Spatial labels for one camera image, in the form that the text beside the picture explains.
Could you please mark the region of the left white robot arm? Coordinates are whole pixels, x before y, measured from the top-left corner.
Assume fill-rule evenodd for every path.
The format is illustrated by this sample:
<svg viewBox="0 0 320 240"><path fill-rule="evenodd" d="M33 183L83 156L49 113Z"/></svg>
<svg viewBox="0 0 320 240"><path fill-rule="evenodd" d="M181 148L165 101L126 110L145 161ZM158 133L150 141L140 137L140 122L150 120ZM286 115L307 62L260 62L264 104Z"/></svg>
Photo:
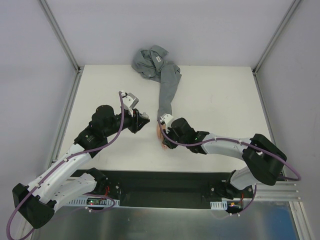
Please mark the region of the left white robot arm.
<svg viewBox="0 0 320 240"><path fill-rule="evenodd" d="M99 106L88 126L55 164L28 185L19 183L13 188L14 206L34 229L39 229L58 209L81 195L106 196L107 178L95 167L76 180L65 181L108 144L108 137L125 129L135 134L149 122L149 116L136 108L115 114L111 106Z"/></svg>

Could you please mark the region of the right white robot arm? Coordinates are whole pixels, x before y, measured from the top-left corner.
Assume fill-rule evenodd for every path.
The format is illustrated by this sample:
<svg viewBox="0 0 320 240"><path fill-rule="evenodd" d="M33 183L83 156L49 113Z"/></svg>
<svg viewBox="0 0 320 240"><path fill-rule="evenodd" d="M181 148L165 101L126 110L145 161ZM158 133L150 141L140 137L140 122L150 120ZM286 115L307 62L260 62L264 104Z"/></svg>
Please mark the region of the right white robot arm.
<svg viewBox="0 0 320 240"><path fill-rule="evenodd" d="M242 169L232 171L225 182L214 188L217 195L233 199L251 185L262 183L273 186L287 161L286 155L264 135L256 133L251 138L227 138L207 131L194 130L183 117L164 114L163 144L170 149L186 147L194 154L223 155L245 162Z"/></svg>

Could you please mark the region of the grey shirt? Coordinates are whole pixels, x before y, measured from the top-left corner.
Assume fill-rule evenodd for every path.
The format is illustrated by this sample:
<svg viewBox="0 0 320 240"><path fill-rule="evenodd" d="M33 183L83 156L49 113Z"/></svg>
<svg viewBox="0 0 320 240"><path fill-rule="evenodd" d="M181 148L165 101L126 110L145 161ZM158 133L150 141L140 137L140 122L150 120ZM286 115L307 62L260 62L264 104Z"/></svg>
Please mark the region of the grey shirt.
<svg viewBox="0 0 320 240"><path fill-rule="evenodd" d="M182 74L180 67L166 59L169 52L159 45L140 48L134 55L131 67L144 79L160 84L157 116L172 114L172 101Z"/></svg>

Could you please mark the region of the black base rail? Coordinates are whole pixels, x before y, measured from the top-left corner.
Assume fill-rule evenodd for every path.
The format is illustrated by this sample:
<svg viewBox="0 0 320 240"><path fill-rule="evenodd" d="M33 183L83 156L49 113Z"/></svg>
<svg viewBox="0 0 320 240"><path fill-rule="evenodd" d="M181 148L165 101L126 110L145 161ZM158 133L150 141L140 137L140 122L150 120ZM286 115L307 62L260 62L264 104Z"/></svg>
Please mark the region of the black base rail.
<svg viewBox="0 0 320 240"><path fill-rule="evenodd" d="M229 177L225 172L104 170L108 197L121 207L209 209Z"/></svg>

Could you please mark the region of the clear nail polish bottle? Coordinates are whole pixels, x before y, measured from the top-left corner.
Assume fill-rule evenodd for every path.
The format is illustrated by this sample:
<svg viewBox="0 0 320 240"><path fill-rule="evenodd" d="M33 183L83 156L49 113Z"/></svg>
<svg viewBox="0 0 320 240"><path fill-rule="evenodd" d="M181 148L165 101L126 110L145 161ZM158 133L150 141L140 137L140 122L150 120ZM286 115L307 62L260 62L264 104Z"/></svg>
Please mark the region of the clear nail polish bottle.
<svg viewBox="0 0 320 240"><path fill-rule="evenodd" d="M147 113L143 112L143 113L140 113L140 116L144 119L149 119L149 116Z"/></svg>

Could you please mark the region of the right aluminium frame post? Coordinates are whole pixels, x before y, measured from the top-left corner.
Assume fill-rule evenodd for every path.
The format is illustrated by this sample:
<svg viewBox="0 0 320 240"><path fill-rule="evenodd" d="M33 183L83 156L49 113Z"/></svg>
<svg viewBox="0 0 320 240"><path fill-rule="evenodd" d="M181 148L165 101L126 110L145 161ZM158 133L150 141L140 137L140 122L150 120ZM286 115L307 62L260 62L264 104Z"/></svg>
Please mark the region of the right aluminium frame post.
<svg viewBox="0 0 320 240"><path fill-rule="evenodd" d="M300 5L303 2L304 2L303 0L293 0L290 3L287 11L285 12L283 18L279 22L279 24L278 24L277 28L275 29L273 35L271 36L270 40L268 41L265 49L263 50L260 58L258 59L256 65L252 69L252 73L253 73L254 76L256 76L257 73L259 72L259 70L261 69L263 63L265 62L265 60L267 59L268 55L272 51L273 47L276 45L276 43L277 43L278 39L280 38L281 34L285 30L285 28L288 26L289 22L291 21L291 19L293 18L294 14L296 13L296 11L298 10L298 8L300 7Z"/></svg>

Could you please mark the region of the mannequin hand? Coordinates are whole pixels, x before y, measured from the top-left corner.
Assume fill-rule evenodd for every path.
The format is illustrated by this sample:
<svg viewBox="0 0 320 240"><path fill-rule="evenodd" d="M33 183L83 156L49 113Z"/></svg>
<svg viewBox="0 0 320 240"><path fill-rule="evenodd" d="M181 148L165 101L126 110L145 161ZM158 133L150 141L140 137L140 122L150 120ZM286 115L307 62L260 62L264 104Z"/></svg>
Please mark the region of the mannequin hand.
<svg viewBox="0 0 320 240"><path fill-rule="evenodd" d="M166 131L166 125L158 123L156 127L156 134L163 150L167 150L168 148L166 145L163 144L163 141L164 141L163 132L165 131Z"/></svg>

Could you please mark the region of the left aluminium frame post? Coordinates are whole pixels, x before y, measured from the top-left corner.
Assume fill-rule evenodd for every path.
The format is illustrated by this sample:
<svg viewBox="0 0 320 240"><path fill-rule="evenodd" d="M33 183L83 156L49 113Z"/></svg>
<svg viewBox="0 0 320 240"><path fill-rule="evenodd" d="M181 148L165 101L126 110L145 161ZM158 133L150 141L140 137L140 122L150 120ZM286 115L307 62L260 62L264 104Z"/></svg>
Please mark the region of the left aluminium frame post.
<svg viewBox="0 0 320 240"><path fill-rule="evenodd" d="M50 24L57 40L59 41L60 46L62 47L65 55L67 56L69 62L71 63L72 67L74 68L76 73L79 73L81 70L80 65L78 64L60 26L58 21L56 20L49 3L46 0L38 0L37 1L39 6L41 7L45 17L47 18L48 23Z"/></svg>

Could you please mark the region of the aluminium frame post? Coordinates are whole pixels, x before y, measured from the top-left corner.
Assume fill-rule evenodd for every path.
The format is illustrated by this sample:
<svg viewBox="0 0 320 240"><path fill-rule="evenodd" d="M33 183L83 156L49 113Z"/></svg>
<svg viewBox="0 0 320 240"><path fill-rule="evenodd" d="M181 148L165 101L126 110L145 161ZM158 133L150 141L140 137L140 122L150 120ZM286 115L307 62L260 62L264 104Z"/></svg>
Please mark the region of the aluminium frame post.
<svg viewBox="0 0 320 240"><path fill-rule="evenodd" d="M79 73L81 70L80 65L78 64L60 26L58 21L56 20L49 3L46 0L38 0L37 1L39 6L41 7L45 17L47 18L48 23L50 24L57 40L59 41L60 46L62 47L65 55L67 56L69 62L71 63L72 67L74 68L76 73Z"/></svg>
<svg viewBox="0 0 320 240"><path fill-rule="evenodd" d="M303 0L293 0L290 3L287 11L285 12L283 18L279 22L279 24L278 24L277 28L275 29L273 35L271 36L270 40L268 41L265 49L263 50L260 58L258 59L256 65L252 69L252 73L253 73L254 76L256 76L257 73L259 72L259 70L261 69L263 63L265 62L265 60L267 59L268 55L272 51L273 47L276 45L276 43L277 43L278 39L280 38L281 34L285 30L285 28L288 26L289 22L291 21L291 19L293 18L294 14L296 13L296 11L298 10L298 8L300 7L300 5L303 2L304 2Z"/></svg>

